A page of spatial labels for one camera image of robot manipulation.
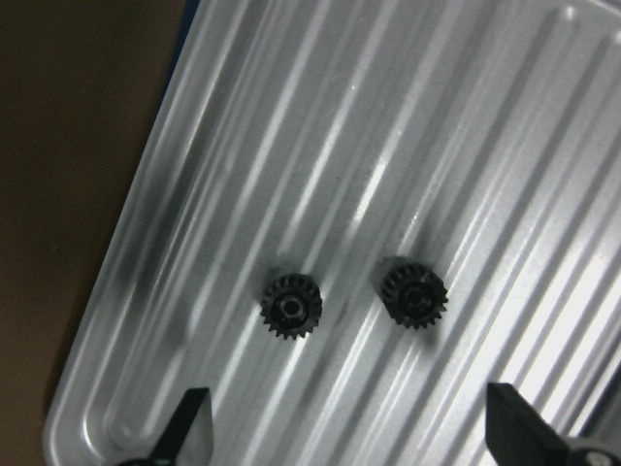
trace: metal tray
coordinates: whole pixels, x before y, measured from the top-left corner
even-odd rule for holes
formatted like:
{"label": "metal tray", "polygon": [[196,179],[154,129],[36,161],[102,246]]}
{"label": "metal tray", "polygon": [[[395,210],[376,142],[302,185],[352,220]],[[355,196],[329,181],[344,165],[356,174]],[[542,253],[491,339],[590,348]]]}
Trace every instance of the metal tray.
{"label": "metal tray", "polygon": [[[49,464],[147,450],[195,385],[212,465],[493,464],[488,380],[577,434],[621,361],[620,84],[614,1],[203,2]],[[440,324],[385,312],[397,255],[444,279]],[[258,299],[294,271],[324,312],[284,341]]]}

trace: dark brown background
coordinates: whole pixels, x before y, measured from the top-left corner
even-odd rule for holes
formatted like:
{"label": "dark brown background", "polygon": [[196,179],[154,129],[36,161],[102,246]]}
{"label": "dark brown background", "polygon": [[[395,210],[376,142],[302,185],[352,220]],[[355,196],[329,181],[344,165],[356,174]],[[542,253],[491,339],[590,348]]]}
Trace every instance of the dark brown background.
{"label": "dark brown background", "polygon": [[0,463],[42,427],[153,122],[181,1],[0,2]]}

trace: corrugated metal sheet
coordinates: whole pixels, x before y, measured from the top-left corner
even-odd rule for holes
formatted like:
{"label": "corrugated metal sheet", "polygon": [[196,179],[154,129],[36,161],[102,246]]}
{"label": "corrugated metal sheet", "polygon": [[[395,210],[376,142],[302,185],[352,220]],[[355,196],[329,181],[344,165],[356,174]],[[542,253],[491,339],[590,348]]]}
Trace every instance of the corrugated metal sheet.
{"label": "corrugated metal sheet", "polygon": [[[577,434],[621,361],[620,31],[613,2],[203,2],[49,462],[147,449],[203,384],[214,465],[492,464],[488,380]],[[395,255],[444,278],[434,328],[378,300]],[[275,271],[321,287],[306,339],[259,318]]]}

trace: small plastic gear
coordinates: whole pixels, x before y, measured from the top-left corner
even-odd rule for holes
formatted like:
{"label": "small plastic gear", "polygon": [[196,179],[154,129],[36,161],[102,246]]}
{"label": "small plastic gear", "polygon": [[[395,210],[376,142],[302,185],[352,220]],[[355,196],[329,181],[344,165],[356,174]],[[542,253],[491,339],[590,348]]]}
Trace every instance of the small plastic gear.
{"label": "small plastic gear", "polygon": [[446,311],[446,288],[429,268],[416,262],[397,265],[381,284],[381,300],[388,314],[405,327],[427,328]]}
{"label": "small plastic gear", "polygon": [[275,280],[261,299],[261,316],[270,331],[286,340],[312,333],[321,318],[321,293],[308,275],[290,274]]}

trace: gear hub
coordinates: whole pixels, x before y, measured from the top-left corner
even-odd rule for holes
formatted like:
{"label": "gear hub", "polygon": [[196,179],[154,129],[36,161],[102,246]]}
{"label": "gear hub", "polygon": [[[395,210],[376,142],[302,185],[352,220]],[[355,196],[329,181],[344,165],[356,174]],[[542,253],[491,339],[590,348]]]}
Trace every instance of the gear hub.
{"label": "gear hub", "polygon": [[274,281],[261,299],[261,316],[286,340],[312,332],[321,318],[321,293],[308,275],[289,274]]}
{"label": "gear hub", "polygon": [[434,324],[446,311],[446,288],[429,268],[416,262],[391,269],[381,283],[381,300],[388,314],[405,327]]}

